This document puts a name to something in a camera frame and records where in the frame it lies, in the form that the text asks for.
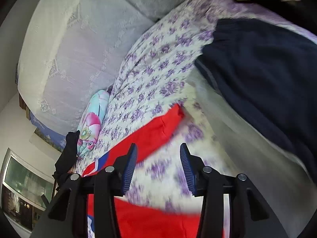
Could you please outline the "black garment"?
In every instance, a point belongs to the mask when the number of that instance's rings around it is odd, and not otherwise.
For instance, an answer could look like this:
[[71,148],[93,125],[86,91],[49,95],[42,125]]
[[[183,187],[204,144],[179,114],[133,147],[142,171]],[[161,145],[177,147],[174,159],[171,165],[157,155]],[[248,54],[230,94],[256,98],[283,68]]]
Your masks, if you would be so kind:
[[77,143],[80,131],[69,132],[66,136],[66,146],[64,147],[59,159],[55,163],[53,178],[57,182],[57,188],[66,182],[70,176],[70,170],[77,161]]

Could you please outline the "white lace headboard cover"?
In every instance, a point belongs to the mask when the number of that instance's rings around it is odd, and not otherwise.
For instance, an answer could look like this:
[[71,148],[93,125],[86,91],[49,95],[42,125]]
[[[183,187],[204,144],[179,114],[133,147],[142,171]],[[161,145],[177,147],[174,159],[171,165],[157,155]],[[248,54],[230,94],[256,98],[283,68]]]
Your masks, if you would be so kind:
[[75,130],[132,45],[183,1],[40,0],[18,64],[18,90],[36,119],[62,135]]

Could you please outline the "purple floral bedspread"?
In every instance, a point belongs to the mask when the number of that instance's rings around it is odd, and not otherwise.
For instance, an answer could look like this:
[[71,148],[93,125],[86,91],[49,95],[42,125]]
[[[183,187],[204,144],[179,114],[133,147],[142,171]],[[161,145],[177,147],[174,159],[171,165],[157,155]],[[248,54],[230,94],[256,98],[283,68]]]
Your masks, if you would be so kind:
[[186,0],[139,38],[121,64],[98,141],[79,158],[80,174],[124,138],[178,105],[184,118],[169,141],[137,164],[131,187],[121,199],[174,213],[200,214],[202,199],[188,190],[180,145],[225,175],[240,170],[225,152],[208,122],[195,87],[187,81],[194,60],[213,40],[223,18],[254,18],[316,41],[316,36],[258,5],[233,0]]

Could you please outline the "red track pants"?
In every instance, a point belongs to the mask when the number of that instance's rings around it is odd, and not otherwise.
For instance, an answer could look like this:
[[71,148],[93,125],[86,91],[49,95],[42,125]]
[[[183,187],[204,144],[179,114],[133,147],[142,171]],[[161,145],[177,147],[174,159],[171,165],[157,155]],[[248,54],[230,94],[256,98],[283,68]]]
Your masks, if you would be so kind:
[[[137,145],[137,164],[143,164],[169,141],[183,118],[180,106],[173,106],[165,115],[154,118],[88,165],[83,176],[93,176],[109,167],[119,156],[126,154],[133,143]],[[162,211],[118,198],[115,199],[115,210],[121,237],[196,237],[198,231],[199,214]]]

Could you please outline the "window with white frame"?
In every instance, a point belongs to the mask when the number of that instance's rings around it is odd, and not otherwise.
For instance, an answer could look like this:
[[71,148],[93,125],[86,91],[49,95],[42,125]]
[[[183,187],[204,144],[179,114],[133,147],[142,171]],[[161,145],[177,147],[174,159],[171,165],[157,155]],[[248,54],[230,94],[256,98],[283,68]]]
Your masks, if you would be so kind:
[[1,208],[17,227],[30,233],[51,200],[53,178],[34,168],[11,149],[1,166]]

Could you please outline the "turquoise pink floral quilt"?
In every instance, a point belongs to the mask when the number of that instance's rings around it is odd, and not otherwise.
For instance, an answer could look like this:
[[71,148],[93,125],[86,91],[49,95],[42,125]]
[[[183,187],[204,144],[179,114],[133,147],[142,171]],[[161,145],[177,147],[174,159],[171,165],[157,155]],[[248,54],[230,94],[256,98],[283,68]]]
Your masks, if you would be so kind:
[[82,157],[92,151],[96,145],[109,98],[110,94],[106,90],[100,90],[89,100],[77,128],[80,131],[77,142],[78,156]]

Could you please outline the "navy folded garment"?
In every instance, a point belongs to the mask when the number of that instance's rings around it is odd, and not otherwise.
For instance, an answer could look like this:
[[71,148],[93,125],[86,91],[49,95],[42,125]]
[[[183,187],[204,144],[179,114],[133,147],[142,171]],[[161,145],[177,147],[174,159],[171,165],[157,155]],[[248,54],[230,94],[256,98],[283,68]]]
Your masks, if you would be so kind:
[[208,84],[316,179],[316,44],[258,19],[220,19],[201,52]]

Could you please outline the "grey folded garment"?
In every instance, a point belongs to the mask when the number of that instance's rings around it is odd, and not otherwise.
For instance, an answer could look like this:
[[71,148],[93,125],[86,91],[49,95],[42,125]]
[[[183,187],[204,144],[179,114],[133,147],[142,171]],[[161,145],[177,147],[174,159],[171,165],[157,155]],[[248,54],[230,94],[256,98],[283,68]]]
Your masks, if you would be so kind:
[[289,237],[297,237],[316,211],[316,185],[304,164],[243,120],[193,69],[187,79],[217,140],[269,203]]

